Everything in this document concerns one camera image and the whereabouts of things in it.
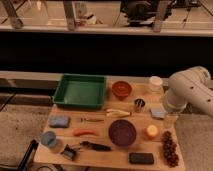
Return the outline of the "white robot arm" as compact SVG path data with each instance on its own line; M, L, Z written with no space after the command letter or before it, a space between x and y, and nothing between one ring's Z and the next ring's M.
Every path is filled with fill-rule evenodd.
M164 109L168 113L181 113L191 103L213 118L213 90L207 87L210 80L209 71L201 66L172 74L169 89L162 98Z

